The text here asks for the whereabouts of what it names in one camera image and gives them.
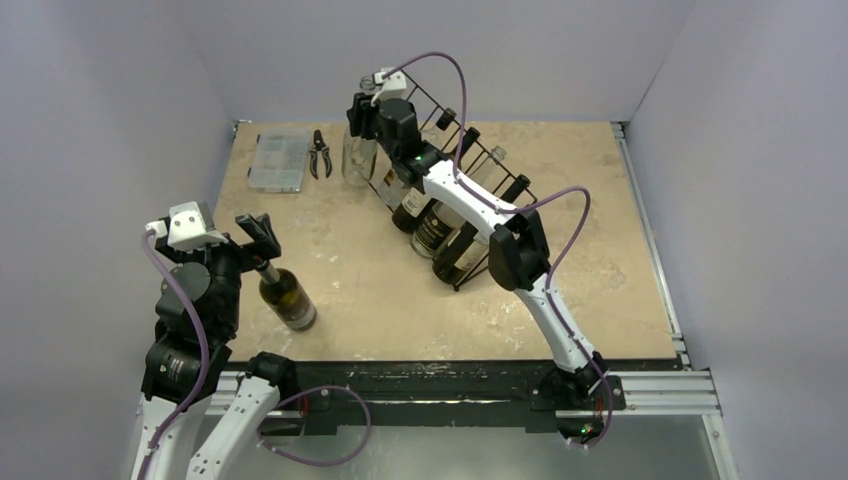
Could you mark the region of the clear glass bottle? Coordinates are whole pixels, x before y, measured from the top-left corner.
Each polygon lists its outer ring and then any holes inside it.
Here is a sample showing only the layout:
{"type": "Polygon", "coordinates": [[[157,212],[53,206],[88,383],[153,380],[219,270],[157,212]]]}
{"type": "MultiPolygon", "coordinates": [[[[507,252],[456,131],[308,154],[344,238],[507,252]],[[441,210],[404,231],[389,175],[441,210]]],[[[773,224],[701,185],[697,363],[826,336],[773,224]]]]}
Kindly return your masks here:
{"type": "MultiPolygon", "coordinates": [[[[373,94],[373,89],[372,75],[362,77],[358,92],[373,94]]],[[[351,137],[348,125],[342,152],[342,173],[344,180],[351,186],[367,186],[374,174],[376,157],[377,141],[351,137]]]]}

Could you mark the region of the square clear bottle black cap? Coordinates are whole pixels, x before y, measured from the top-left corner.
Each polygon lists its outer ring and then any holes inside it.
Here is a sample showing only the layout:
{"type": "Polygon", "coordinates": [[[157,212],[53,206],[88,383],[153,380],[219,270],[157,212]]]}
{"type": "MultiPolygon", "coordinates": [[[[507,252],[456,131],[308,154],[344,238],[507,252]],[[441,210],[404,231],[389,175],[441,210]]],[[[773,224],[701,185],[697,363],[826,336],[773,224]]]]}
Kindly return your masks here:
{"type": "MultiPolygon", "coordinates": [[[[444,150],[449,142],[448,130],[454,125],[456,116],[456,111],[451,108],[442,110],[431,126],[420,130],[422,140],[444,150]]],[[[394,211],[407,195],[409,188],[397,178],[395,170],[390,168],[383,179],[376,184],[375,190],[389,210],[394,211]]]]}

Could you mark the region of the dark green wine bottle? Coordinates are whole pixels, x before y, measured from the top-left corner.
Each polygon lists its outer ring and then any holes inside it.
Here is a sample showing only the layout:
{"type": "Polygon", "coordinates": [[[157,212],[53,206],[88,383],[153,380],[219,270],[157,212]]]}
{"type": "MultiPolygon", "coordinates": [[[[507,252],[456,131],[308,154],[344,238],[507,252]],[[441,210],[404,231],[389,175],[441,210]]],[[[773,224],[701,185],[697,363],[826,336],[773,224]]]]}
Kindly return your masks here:
{"type": "MultiPolygon", "coordinates": [[[[462,151],[467,151],[479,139],[481,133],[475,127],[469,127],[462,142],[462,151]]],[[[454,146],[450,151],[444,151],[453,159],[458,147],[454,146]]],[[[431,196],[421,193],[416,188],[411,188],[400,205],[393,211],[392,222],[403,233],[412,234],[423,221],[427,213],[437,203],[431,196]]]]}

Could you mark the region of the clear champagne bottle black label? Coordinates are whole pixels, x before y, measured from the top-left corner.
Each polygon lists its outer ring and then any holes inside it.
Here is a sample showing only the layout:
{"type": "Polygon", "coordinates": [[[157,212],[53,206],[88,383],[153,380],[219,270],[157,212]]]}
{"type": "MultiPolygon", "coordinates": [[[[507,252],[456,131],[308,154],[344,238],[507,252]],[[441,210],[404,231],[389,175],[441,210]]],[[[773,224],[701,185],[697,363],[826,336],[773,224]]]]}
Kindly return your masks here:
{"type": "MultiPolygon", "coordinates": [[[[506,160],[507,152],[502,146],[495,146],[488,156],[476,161],[466,175],[491,190],[494,183],[489,180],[492,172],[506,160]]],[[[443,202],[437,202],[423,218],[410,238],[411,248],[420,256],[433,259],[451,234],[465,223],[463,217],[443,202]]]]}

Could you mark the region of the olive green wine bottle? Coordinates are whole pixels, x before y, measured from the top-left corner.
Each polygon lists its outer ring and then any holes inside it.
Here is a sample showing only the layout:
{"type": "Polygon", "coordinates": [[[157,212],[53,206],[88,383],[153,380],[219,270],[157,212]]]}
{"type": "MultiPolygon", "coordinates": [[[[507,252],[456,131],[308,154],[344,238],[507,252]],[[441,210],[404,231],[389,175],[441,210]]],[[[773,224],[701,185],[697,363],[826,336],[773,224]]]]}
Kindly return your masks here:
{"type": "Polygon", "coordinates": [[[431,222],[447,227],[446,236],[435,250],[432,271],[442,282],[456,285],[479,264],[488,246],[478,229],[447,205],[440,204],[433,210],[431,222]]]}

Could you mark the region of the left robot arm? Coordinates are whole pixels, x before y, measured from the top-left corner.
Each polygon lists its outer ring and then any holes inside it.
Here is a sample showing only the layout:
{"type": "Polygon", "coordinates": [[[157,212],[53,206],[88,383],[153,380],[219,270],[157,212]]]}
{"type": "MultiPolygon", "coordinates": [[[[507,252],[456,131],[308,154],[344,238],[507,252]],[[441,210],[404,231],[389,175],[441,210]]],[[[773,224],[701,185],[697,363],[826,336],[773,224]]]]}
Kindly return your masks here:
{"type": "Polygon", "coordinates": [[[182,479],[236,337],[244,273],[281,254],[268,214],[239,215],[240,245],[204,206],[184,204],[146,225],[142,250],[163,278],[141,385],[134,479],[182,479]]]}

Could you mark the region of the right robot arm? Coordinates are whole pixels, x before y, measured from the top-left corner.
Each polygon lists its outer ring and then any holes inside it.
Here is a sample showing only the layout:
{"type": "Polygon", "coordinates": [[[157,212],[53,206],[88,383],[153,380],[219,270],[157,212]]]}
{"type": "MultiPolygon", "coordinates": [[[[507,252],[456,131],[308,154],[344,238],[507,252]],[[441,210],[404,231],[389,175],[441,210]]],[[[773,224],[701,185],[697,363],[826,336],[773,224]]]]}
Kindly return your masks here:
{"type": "Polygon", "coordinates": [[[425,141],[414,105],[381,93],[357,93],[346,112],[355,137],[374,140],[404,184],[453,209],[484,236],[488,271],[504,290],[514,293],[545,338],[564,399],[584,407],[608,387],[608,369],[583,335],[555,284],[557,262],[535,205],[516,207],[488,192],[459,169],[465,130],[458,129],[454,154],[425,141]]]}

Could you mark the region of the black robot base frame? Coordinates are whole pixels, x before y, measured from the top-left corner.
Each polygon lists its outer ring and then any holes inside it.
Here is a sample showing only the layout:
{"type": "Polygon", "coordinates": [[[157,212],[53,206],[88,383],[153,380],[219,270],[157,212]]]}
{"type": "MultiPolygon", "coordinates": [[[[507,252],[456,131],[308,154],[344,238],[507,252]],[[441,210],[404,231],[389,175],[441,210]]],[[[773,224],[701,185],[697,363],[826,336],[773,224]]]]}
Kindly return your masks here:
{"type": "Polygon", "coordinates": [[[522,428],[596,437],[615,417],[703,416],[720,403],[712,376],[680,359],[611,360],[612,390],[581,399],[559,383],[549,360],[450,362],[301,361],[304,400],[267,414],[266,436],[334,435],[342,426],[522,428]]]}

